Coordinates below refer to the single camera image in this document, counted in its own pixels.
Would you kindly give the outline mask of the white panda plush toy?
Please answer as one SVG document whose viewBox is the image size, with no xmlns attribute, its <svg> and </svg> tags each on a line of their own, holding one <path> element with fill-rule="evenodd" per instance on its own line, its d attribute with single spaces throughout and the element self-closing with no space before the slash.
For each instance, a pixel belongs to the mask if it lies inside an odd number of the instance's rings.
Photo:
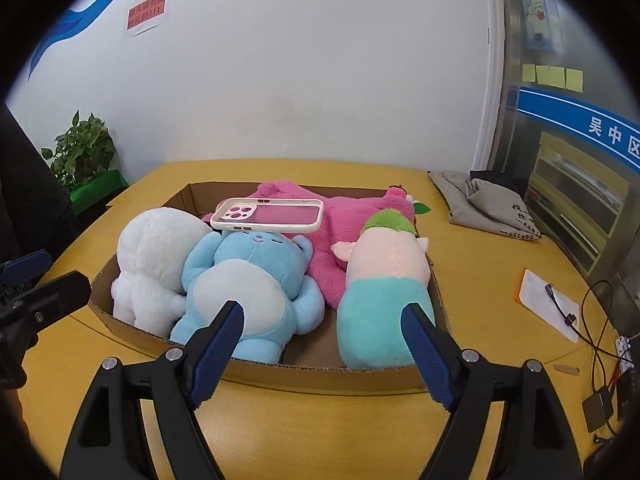
<svg viewBox="0 0 640 480">
<path fill-rule="evenodd" d="M 167 339 L 186 310 L 186 258 L 210 232 L 203 220 L 175 208 L 153 208 L 133 218 L 117 242 L 114 318 Z"/>
</svg>

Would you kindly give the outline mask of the pink pig plush teal outfit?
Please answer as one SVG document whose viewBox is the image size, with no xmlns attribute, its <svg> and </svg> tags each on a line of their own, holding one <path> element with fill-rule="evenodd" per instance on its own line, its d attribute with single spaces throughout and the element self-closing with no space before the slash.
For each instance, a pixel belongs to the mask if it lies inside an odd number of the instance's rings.
<svg viewBox="0 0 640 480">
<path fill-rule="evenodd" d="M 382 370 L 413 363 L 400 318 L 408 304 L 418 304 L 429 320 L 435 318 L 428 293 L 428 244 L 398 210 L 384 209 L 367 220 L 357 240 L 331 246 L 346 263 L 336 315 L 337 347 L 346 367 Z"/>
</svg>

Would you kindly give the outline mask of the blue bear plush toy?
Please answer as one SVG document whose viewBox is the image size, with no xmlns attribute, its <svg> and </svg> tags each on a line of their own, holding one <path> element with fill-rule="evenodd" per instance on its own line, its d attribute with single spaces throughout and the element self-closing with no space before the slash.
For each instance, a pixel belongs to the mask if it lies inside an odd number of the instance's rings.
<svg viewBox="0 0 640 480">
<path fill-rule="evenodd" d="M 169 339 L 186 344 L 229 301 L 244 311 L 235 359 L 277 364 L 295 335 L 306 335 L 324 319 L 326 302 L 307 274 L 314 255 L 303 235 L 211 232 L 192 249 L 182 270 L 186 310 Z"/>
</svg>

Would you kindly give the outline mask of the white phone case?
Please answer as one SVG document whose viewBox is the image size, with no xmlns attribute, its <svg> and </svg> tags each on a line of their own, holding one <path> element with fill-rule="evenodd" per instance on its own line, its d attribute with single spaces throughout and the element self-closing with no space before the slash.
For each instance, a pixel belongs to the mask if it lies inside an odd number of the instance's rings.
<svg viewBox="0 0 640 480">
<path fill-rule="evenodd" d="M 209 218 L 219 231 L 306 234 L 322 223 L 322 200 L 235 197 L 222 202 Z"/>
</svg>

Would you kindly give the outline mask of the small black device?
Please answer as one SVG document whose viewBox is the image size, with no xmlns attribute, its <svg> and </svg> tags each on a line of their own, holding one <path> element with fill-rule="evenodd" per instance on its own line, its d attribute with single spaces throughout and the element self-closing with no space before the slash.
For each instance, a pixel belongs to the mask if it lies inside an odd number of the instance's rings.
<svg viewBox="0 0 640 480">
<path fill-rule="evenodd" d="M 595 432 L 605 426 L 614 413 L 610 390 L 602 387 L 582 402 L 587 430 Z"/>
</svg>

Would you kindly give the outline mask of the green cloth covered shelf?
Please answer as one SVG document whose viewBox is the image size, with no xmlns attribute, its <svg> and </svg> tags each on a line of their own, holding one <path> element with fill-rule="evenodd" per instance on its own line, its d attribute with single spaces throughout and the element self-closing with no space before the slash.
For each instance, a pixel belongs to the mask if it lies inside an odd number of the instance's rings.
<svg viewBox="0 0 640 480">
<path fill-rule="evenodd" d="M 103 171 L 70 192 L 70 199 L 76 214 L 82 214 L 100 200 L 115 192 L 122 192 L 128 186 L 128 182 L 117 169 Z"/>
</svg>

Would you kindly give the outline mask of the green potted plant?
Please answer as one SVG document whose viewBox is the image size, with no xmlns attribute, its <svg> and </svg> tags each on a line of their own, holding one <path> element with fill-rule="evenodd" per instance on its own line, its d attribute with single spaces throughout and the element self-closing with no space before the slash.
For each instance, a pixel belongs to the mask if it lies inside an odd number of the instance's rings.
<svg viewBox="0 0 640 480">
<path fill-rule="evenodd" d="M 56 180 L 72 192 L 97 174 L 110 170 L 116 150 L 104 120 L 90 114 L 73 114 L 68 129 L 54 139 L 54 148 L 40 148 L 40 154 Z"/>
</svg>

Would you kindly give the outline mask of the white paper sheet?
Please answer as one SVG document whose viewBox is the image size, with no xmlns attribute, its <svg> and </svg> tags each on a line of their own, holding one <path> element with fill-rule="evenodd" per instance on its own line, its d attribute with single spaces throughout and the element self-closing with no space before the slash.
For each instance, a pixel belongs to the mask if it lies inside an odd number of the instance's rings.
<svg viewBox="0 0 640 480">
<path fill-rule="evenodd" d="M 579 340 L 579 306 L 567 296 L 552 289 L 553 297 L 546 291 L 548 282 L 529 269 L 523 271 L 515 300 L 553 327 L 571 342 Z"/>
</svg>

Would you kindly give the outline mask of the grey cloth bag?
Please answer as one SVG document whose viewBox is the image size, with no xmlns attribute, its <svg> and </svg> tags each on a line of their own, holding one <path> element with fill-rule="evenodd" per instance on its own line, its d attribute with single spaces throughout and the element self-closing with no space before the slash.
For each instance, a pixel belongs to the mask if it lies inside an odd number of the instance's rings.
<svg viewBox="0 0 640 480">
<path fill-rule="evenodd" d="M 514 240 L 539 240 L 538 230 L 524 200 L 510 188 L 473 179 L 457 171 L 431 171 L 449 211 L 449 222 Z"/>
</svg>

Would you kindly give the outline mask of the pink bear plush toy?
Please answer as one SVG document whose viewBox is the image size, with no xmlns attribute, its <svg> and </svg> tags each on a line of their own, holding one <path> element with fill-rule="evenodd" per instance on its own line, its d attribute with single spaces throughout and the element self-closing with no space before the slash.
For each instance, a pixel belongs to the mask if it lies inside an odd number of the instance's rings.
<svg viewBox="0 0 640 480">
<path fill-rule="evenodd" d="M 267 281 L 270 275 L 280 289 L 295 302 L 306 298 L 318 307 L 325 301 L 337 309 L 345 292 L 345 265 L 337 260 L 331 246 L 354 242 L 366 222 L 378 212 L 395 209 L 414 230 L 413 204 L 400 188 L 390 188 L 381 196 L 324 196 L 290 181 L 264 182 L 254 198 L 302 198 L 321 200 L 324 213 L 317 231 L 288 238 L 278 233 L 211 232 L 195 246 L 183 267 L 182 284 L 193 292 L 195 281 L 209 269 L 228 266 L 238 270 L 226 299 L 244 304 L 240 286 L 255 278 Z"/>
</svg>

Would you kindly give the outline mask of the blue banner strip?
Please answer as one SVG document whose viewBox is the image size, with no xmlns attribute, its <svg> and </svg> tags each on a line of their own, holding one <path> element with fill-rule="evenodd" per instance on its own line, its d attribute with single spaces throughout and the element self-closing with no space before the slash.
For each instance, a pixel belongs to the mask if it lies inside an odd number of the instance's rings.
<svg viewBox="0 0 640 480">
<path fill-rule="evenodd" d="M 532 88 L 518 90 L 516 110 L 562 129 L 639 172 L 639 126 L 609 110 Z"/>
</svg>

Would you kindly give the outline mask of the yellow sticky notes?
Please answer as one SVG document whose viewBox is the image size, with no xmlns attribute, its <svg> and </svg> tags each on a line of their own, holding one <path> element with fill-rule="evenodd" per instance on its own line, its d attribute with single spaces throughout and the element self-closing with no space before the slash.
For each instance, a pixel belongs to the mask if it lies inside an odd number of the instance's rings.
<svg viewBox="0 0 640 480">
<path fill-rule="evenodd" d="M 522 65 L 522 81 L 576 93 L 584 92 L 584 73 L 574 68 L 527 63 Z"/>
</svg>

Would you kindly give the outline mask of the cartoon poster on glass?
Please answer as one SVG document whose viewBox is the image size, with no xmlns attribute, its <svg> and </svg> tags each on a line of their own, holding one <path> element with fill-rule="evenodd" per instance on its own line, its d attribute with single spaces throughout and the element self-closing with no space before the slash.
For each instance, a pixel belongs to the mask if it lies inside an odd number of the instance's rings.
<svg viewBox="0 0 640 480">
<path fill-rule="evenodd" d="M 521 0 L 525 44 L 529 50 L 558 53 L 563 49 L 556 0 Z"/>
</svg>

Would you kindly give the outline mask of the red wall notice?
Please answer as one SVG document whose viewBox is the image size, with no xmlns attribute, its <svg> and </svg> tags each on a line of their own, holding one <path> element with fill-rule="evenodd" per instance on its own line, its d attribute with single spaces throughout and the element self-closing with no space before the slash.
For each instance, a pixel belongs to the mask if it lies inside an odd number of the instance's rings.
<svg viewBox="0 0 640 480">
<path fill-rule="evenodd" d="M 140 0 L 127 12 L 125 35 L 135 37 L 163 24 L 168 17 L 167 0 Z"/>
</svg>

